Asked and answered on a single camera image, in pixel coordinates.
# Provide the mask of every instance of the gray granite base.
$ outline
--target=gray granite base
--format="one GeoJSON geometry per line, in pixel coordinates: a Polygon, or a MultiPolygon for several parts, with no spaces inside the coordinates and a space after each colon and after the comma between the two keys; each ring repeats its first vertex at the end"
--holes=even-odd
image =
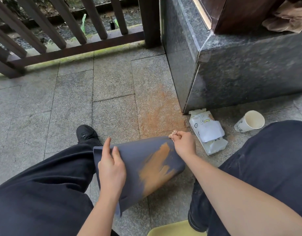
{"type": "Polygon", "coordinates": [[[183,113],[302,92],[302,32],[207,31],[192,0],[160,0],[162,40],[183,113]]]}

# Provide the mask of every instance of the leaf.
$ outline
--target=leaf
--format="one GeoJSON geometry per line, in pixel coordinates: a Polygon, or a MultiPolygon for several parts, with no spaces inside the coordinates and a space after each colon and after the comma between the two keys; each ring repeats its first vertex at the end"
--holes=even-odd
{"type": "Polygon", "coordinates": [[[83,15],[82,17],[82,26],[81,26],[81,30],[83,32],[83,34],[86,34],[86,31],[84,29],[84,22],[86,21],[86,14],[83,15]]]}
{"type": "Polygon", "coordinates": [[[115,23],[115,24],[118,26],[118,28],[119,28],[117,19],[114,20],[114,23],[115,23]]]}

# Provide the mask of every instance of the yellow stool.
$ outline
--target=yellow stool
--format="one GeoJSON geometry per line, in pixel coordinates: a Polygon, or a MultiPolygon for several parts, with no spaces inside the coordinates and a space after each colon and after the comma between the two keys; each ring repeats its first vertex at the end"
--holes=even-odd
{"type": "Polygon", "coordinates": [[[207,236],[190,227],[188,220],[153,228],[147,236],[207,236]]]}

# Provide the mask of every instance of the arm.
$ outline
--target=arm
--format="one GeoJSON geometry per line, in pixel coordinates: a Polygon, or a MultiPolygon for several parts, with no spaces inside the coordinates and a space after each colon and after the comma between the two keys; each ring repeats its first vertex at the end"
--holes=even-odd
{"type": "Polygon", "coordinates": [[[117,147],[113,148],[111,157],[110,141],[110,138],[106,139],[98,163],[100,197],[77,236],[111,235],[116,205],[126,180],[126,168],[117,147]]]}
{"type": "Polygon", "coordinates": [[[302,236],[302,217],[261,190],[235,178],[196,155],[189,132],[173,135],[175,148],[200,183],[232,236],[302,236]]]}

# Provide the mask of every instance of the granite floor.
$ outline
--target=granite floor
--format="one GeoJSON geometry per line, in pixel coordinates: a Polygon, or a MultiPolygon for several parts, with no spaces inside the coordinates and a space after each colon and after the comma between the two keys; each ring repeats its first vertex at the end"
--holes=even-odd
{"type": "MultiPolygon", "coordinates": [[[[302,120],[302,95],[286,96],[211,110],[229,141],[225,150],[207,156],[219,166],[256,134],[235,132],[248,110],[263,113],[266,124],[302,120]]],[[[93,126],[112,144],[189,130],[182,116],[163,47],[143,42],[90,52],[28,67],[18,79],[0,76],[0,184],[22,170],[77,142],[80,124],[93,126]]],[[[188,168],[115,219],[122,235],[147,235],[153,227],[185,220],[194,178],[188,168]]],[[[94,177],[86,194],[97,202],[94,177]]]]}

